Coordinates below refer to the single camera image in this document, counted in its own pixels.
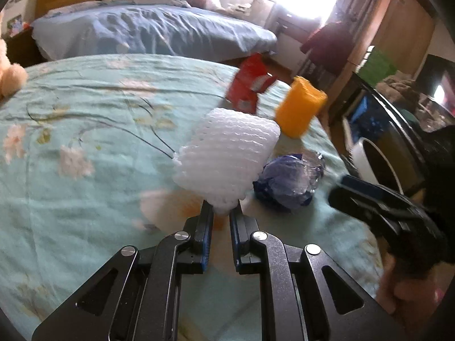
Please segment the right hand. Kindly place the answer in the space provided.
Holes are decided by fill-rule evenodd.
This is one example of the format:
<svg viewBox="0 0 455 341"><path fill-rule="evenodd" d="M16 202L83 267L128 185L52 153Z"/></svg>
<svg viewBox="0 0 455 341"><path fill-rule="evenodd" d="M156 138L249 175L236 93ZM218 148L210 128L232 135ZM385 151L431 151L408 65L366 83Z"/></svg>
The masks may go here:
<svg viewBox="0 0 455 341"><path fill-rule="evenodd" d="M444 295L445 292L437 284L434 269L414 277L404 272L398 259L386 254L376 301L387 313L397 315L400 309L409 307L412 315L431 314Z"/></svg>

